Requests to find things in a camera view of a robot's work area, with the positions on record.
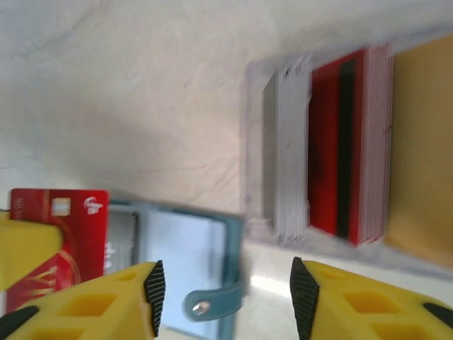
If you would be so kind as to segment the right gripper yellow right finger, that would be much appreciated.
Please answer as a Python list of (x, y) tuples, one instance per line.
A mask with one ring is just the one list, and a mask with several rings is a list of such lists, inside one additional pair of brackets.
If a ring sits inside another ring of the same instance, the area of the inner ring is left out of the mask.
[(300, 339), (451, 339), (452, 308), (435, 298), (295, 257), (289, 277)]

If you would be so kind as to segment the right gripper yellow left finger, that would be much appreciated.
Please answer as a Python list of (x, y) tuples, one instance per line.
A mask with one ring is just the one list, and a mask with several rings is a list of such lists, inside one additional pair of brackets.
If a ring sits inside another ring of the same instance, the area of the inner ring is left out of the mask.
[(39, 297), (1, 317), (2, 339), (155, 339), (162, 261), (144, 262)]

